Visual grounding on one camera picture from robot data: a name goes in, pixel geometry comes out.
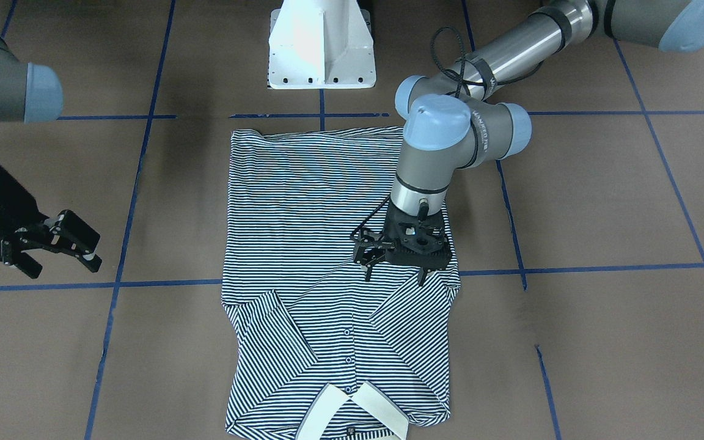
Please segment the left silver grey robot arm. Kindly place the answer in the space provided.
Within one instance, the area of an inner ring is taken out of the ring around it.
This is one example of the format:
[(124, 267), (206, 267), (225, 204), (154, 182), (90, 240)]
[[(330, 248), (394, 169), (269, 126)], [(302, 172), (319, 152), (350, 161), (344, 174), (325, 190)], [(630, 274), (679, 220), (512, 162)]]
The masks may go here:
[(453, 257), (444, 207), (453, 173), (522, 152), (532, 137), (528, 112), (487, 100), (537, 72), (552, 55), (603, 33), (661, 52), (704, 47), (704, 1), (547, 1), (526, 19), (434, 77), (414, 75), (394, 103), (405, 120), (383, 227), (360, 224), (354, 263), (372, 278), (381, 263), (418, 268), (422, 286)]

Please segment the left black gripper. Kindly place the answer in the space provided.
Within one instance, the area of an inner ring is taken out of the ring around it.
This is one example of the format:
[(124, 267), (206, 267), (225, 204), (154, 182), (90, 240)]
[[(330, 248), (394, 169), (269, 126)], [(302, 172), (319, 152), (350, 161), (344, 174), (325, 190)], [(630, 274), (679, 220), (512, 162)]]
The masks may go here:
[[(365, 224), (386, 207), (383, 228), (377, 233)], [(418, 203), (418, 214), (411, 216), (393, 202), (383, 202), (352, 231), (353, 262), (363, 267), (364, 281), (370, 282), (375, 265), (387, 262), (396, 266), (419, 268), (418, 286), (427, 277), (446, 270), (452, 259), (452, 246), (445, 233), (441, 212), (428, 214), (430, 204)]]

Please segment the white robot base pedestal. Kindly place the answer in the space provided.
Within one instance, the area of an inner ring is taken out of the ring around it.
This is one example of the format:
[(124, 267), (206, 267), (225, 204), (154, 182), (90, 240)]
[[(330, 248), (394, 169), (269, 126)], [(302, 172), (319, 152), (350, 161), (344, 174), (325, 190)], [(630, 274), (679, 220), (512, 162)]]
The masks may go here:
[(270, 14), (268, 87), (369, 89), (377, 81), (371, 7), (284, 1)]

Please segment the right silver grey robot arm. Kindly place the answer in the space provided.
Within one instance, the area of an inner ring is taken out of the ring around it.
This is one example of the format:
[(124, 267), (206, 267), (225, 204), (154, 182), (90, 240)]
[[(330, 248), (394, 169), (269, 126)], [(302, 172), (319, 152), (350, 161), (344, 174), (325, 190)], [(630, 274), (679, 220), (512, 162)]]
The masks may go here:
[[(50, 67), (20, 61), (0, 35), (0, 122), (52, 122), (61, 116), (62, 84)], [(29, 251), (75, 257), (98, 272), (100, 234), (75, 212), (43, 214), (37, 201), (0, 165), (0, 263), (35, 279), (42, 265)]]

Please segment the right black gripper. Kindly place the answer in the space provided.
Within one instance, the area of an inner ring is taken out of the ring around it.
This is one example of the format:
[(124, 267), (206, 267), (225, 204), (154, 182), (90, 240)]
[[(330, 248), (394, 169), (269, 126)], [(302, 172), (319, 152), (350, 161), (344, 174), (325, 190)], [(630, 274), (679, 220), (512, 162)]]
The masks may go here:
[[(39, 211), (34, 196), (0, 167), (0, 262), (36, 279), (43, 266), (27, 252), (42, 249), (76, 257), (89, 272), (97, 273), (101, 267), (101, 257), (96, 254), (100, 234), (71, 210), (47, 218)], [(48, 238), (39, 238), (44, 223)], [(20, 229), (37, 236), (17, 236)]]

